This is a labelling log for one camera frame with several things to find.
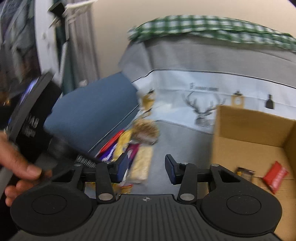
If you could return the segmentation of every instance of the green checkered fabric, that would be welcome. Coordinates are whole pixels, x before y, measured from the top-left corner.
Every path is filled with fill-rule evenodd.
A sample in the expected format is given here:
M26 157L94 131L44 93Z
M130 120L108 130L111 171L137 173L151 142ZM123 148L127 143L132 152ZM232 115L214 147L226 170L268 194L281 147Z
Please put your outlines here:
M128 31L132 41L145 41L155 37L192 34L233 43L272 45L296 52L296 39L262 25L243 20L217 16L171 15L156 18Z

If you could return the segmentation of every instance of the beige wall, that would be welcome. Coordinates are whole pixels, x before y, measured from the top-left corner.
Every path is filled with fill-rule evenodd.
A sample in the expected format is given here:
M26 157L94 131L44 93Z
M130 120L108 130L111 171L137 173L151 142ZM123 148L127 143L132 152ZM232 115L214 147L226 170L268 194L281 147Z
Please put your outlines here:
M238 18L296 37L296 8L288 0L99 0L93 16L101 77L119 71L128 29L174 14Z

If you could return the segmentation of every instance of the cardboard box wall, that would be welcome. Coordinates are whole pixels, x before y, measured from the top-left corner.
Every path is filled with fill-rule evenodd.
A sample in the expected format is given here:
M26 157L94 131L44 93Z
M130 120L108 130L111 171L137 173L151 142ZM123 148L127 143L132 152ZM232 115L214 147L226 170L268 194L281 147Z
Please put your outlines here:
M217 109L212 163L236 172L238 167L256 172L253 183L270 192L262 182L275 161L289 174L275 197L283 209L275 233L296 241L296 121L279 116L220 106Z

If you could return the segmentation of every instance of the red snack package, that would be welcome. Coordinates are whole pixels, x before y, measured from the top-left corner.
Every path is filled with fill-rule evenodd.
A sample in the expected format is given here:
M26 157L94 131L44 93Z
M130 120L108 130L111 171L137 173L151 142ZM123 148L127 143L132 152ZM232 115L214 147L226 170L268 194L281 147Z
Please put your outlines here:
M263 181L269 186L273 194L276 194L281 185L282 179L288 174L286 168L277 161L272 165L268 173L263 177Z

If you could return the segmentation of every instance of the human hand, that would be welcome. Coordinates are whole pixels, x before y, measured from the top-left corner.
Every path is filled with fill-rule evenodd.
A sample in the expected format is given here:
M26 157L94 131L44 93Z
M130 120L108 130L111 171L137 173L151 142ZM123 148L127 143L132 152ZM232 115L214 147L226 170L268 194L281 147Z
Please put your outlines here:
M10 185L5 189L6 205L11 206L13 200L34 185L39 183L41 168L29 164L28 161L8 142L7 135L0 133L0 165L11 170L22 180L16 186ZM45 177L52 175L51 170L44 173Z

